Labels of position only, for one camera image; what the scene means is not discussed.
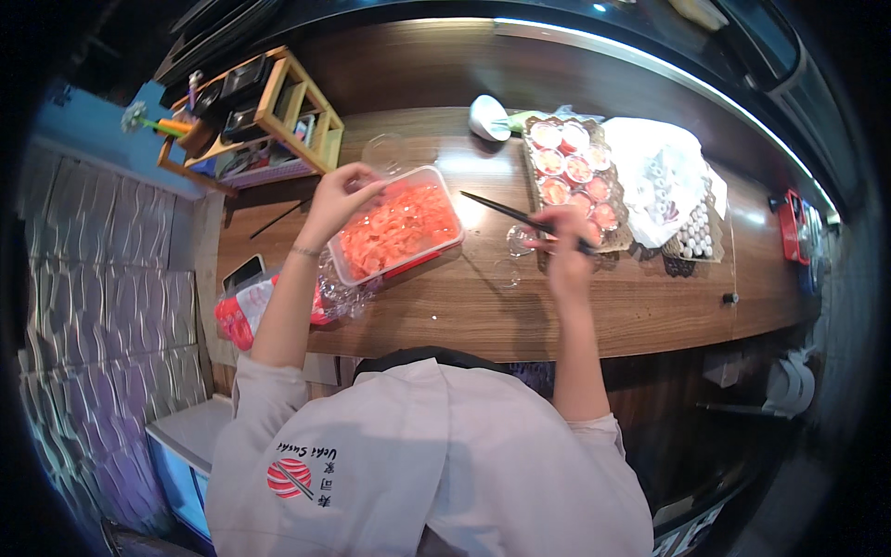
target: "sushi logo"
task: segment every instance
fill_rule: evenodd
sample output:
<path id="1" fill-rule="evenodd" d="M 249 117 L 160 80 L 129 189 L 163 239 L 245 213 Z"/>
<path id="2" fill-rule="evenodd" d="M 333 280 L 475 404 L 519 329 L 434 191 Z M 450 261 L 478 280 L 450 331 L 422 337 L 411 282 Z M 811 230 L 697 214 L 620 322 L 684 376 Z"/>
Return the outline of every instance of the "sushi logo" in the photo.
<path id="1" fill-rule="evenodd" d="M 302 493 L 312 501 L 313 492 L 309 490 L 311 483 L 309 467 L 294 458 L 282 458 L 266 470 L 266 484 L 282 499 L 290 499 Z"/>

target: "black chopsticks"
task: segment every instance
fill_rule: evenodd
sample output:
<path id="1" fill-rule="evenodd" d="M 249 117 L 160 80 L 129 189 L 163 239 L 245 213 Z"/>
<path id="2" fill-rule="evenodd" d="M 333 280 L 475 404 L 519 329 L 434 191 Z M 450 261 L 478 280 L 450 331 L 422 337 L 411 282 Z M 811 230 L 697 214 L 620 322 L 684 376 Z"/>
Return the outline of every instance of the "black chopsticks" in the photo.
<path id="1" fill-rule="evenodd" d="M 248 240 L 253 240 L 253 239 L 256 238 L 261 232 L 263 232 L 264 230 L 266 230 L 266 228 L 269 228 L 270 226 L 274 225 L 274 224 L 277 223 L 278 221 L 280 221 L 280 220 L 282 220 L 283 218 L 287 217 L 288 215 L 290 215 L 290 214 L 291 214 L 292 212 L 294 212 L 295 210 L 300 209 L 300 207 L 301 207 L 304 203 L 306 203 L 307 201 L 309 201 L 309 199 L 306 199 L 306 200 L 301 201 L 300 203 L 298 203 L 298 204 L 295 205 L 294 207 L 291 207 L 290 209 L 286 210 L 285 212 L 281 213 L 281 215 L 279 215 L 278 217 L 272 219 L 271 221 L 269 221 L 269 222 L 266 223 L 265 225 L 260 226 L 259 230 L 257 230 L 257 231 L 254 232 L 253 234 L 251 234 L 250 237 L 248 238 Z"/>
<path id="2" fill-rule="evenodd" d="M 523 223 L 524 225 L 531 226 L 531 227 L 535 228 L 536 230 L 540 230 L 541 232 L 544 232 L 547 234 L 551 234 L 551 235 L 554 234 L 553 226 L 548 225 L 546 223 L 536 222 L 536 221 L 532 220 L 531 218 L 529 218 L 529 215 L 527 215 L 523 211 L 517 211 L 516 209 L 512 209 L 506 205 L 502 205 L 501 203 L 495 203 L 494 201 L 488 200 L 485 197 L 479 197 L 478 195 L 474 195 L 473 193 L 461 192 L 461 195 L 463 195 L 465 197 L 469 197 L 472 200 L 476 201 L 477 203 L 482 203 L 483 205 L 489 207 L 490 209 L 494 209 L 494 210 L 498 211 L 499 213 L 503 213 L 504 215 L 507 215 L 508 217 L 514 218 L 514 219 L 518 220 L 519 222 Z M 585 255 L 594 255 L 595 253 L 597 253 L 594 250 L 594 247 L 585 238 L 578 239 L 578 246 L 576 247 L 576 249 L 581 251 Z"/>

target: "white chef jacket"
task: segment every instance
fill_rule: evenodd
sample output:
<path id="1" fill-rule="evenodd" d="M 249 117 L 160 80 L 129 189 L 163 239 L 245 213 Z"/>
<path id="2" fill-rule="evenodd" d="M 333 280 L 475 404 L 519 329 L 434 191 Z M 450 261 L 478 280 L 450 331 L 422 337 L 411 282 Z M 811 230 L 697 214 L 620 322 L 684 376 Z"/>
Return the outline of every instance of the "white chef jacket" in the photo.
<path id="1" fill-rule="evenodd" d="M 430 358 L 307 402 L 299 369 L 242 356 L 233 402 L 205 502 L 221 557 L 430 554 L 425 525 L 446 554 L 652 551 L 612 414 L 567 423 L 505 373 Z"/>

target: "wooden countertop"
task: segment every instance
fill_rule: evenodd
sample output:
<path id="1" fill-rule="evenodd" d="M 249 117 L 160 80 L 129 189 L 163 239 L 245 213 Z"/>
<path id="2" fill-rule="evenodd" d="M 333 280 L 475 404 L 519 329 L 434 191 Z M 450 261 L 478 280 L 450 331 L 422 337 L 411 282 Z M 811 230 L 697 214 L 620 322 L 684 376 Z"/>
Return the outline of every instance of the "wooden countertop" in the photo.
<path id="1" fill-rule="evenodd" d="M 313 330 L 309 349 L 382 356 L 400 348 L 437 344 L 497 362 L 555 359 L 558 329 L 545 256 L 520 258 L 519 285 L 500 288 L 493 277 L 494 265 L 509 258 L 505 237 L 515 223 L 455 196 L 466 190 L 531 210 L 521 141 L 512 138 L 493 149 L 469 132 L 466 108 L 376 112 L 344 118 L 344 123 L 341 164 L 358 160 L 374 136 L 400 134 L 412 166 L 431 164 L 442 172 L 467 239 L 443 256 L 387 280 L 361 317 Z M 729 189 L 727 218 L 720 224 L 723 262 L 699 263 L 689 276 L 672 276 L 661 254 L 640 247 L 602 257 L 591 295 L 601 356 L 713 344 L 807 317 L 797 288 L 797 266 L 782 257 L 779 220 L 768 208 L 766 188 L 713 166 Z M 218 279 L 255 253 L 263 255 L 267 267 L 280 265 L 305 213 L 295 211 L 253 241 L 248 237 L 295 201 L 310 196 L 316 182 L 310 178 L 259 186 L 227 201 Z M 733 291 L 739 293 L 740 303 L 722 304 L 722 295 Z"/>

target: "hand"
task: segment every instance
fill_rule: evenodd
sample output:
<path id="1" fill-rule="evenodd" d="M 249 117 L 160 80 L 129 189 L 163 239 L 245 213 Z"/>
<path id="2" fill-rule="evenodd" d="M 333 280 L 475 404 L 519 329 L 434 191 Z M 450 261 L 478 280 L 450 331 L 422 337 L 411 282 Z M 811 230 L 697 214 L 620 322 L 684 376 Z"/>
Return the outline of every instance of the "hand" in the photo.
<path id="1" fill-rule="evenodd" d="M 576 248 L 579 237 L 590 240 L 587 221 L 580 211 L 569 205 L 547 207 L 532 218 L 553 225 L 558 238 L 548 262 L 548 283 L 558 311 L 582 305 L 588 307 L 594 263 Z M 545 250 L 552 248 L 552 244 L 545 240 L 529 240 L 526 245 Z"/>
<path id="2" fill-rule="evenodd" d="M 364 182 L 358 191 L 350 192 L 355 182 Z M 294 245 L 320 251 L 347 223 L 357 209 L 383 193 L 386 183 L 361 162 L 351 162 L 326 174 L 315 188 L 307 222 Z"/>

